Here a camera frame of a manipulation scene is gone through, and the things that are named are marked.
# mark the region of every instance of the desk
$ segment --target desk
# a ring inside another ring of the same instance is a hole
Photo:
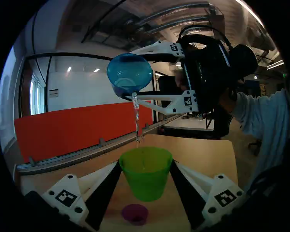
[[[181,130],[193,130],[193,131],[213,131],[214,120],[211,121],[210,126],[206,129],[206,120],[199,120],[198,118],[176,118],[173,121],[166,123],[165,128],[181,129]]]
[[[167,149],[173,159],[209,177],[224,173],[237,184],[237,169],[233,146],[226,140],[203,140],[148,134],[141,146],[154,146]],[[21,176],[23,194],[31,190],[44,193],[66,174],[75,174],[78,178],[99,170],[115,162],[120,155],[136,147],[136,142],[128,143],[113,151],[70,167],[52,172]]]
[[[233,146],[226,140],[200,140],[163,135],[145,135],[141,146],[155,146],[169,150],[173,159],[192,170],[209,177],[224,173],[237,183],[237,169]],[[78,178],[92,173],[116,161],[120,155],[136,147],[136,142],[128,143],[118,149],[85,162],[53,172],[22,176],[21,189],[24,194],[30,190],[44,193],[68,173]],[[142,204],[149,210],[148,223],[142,227],[130,225],[120,216],[122,208],[128,204]],[[153,202],[140,202],[132,194],[121,173],[108,208],[100,225],[100,231],[190,231],[190,223],[169,174],[163,196]]]

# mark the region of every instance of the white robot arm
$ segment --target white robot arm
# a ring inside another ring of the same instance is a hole
[[[130,53],[141,55],[148,61],[156,61],[159,57],[159,61],[180,62],[181,59],[185,58],[181,45],[179,43],[171,43],[168,41],[158,41],[152,45],[134,50]],[[196,93],[191,88],[185,65],[183,65],[183,70],[186,72],[190,90],[184,91],[181,95],[160,95],[159,92],[139,92],[138,103],[165,115],[184,114],[192,111],[197,112],[198,104]],[[170,101],[171,103],[166,108],[163,108],[148,103],[145,100]]]

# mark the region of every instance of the red partition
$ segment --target red partition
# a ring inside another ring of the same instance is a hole
[[[140,128],[152,124],[151,109],[140,106]],[[53,111],[15,119],[25,162],[78,151],[135,131],[131,102]]]

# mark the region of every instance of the white desk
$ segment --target white desk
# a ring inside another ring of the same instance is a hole
[[[206,129],[206,120],[199,120],[198,118],[176,118],[173,121],[164,125],[166,128],[194,130],[194,131],[213,131],[214,120],[211,121],[210,126]]]

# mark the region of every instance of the white wall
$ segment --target white wall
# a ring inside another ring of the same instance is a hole
[[[106,73],[109,61],[58,57],[54,62],[56,69],[49,72],[48,90],[58,89],[58,97],[49,97],[48,93],[48,111],[127,102],[113,91]],[[152,82],[142,89],[152,90]]]
[[[36,53],[55,49],[61,19],[69,2],[70,0],[49,0],[38,11],[34,25],[34,47]],[[25,29],[26,48],[30,54],[33,54],[31,41],[33,18],[27,23]]]
[[[24,33],[22,32],[9,53],[0,80],[0,144],[2,151],[15,137],[14,115],[18,117],[19,113],[17,77],[25,53]]]

